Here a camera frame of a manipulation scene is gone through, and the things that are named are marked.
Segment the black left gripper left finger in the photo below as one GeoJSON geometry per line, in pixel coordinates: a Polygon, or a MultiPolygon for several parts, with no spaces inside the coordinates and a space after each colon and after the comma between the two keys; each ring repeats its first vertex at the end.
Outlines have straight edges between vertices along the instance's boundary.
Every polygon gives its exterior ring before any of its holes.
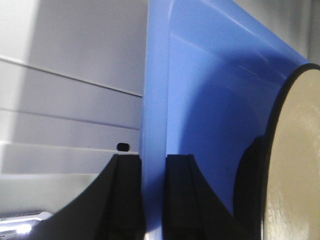
{"type": "Polygon", "coordinates": [[[75,200],[34,227],[29,240],[142,240],[145,216],[138,155],[112,156],[75,200]]]}

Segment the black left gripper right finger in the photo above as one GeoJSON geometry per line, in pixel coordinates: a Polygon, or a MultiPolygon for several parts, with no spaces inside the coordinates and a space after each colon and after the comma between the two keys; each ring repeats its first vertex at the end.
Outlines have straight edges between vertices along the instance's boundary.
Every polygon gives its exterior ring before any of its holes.
{"type": "Polygon", "coordinates": [[[165,240],[248,240],[217,197],[192,154],[165,161],[162,231],[165,240]]]}

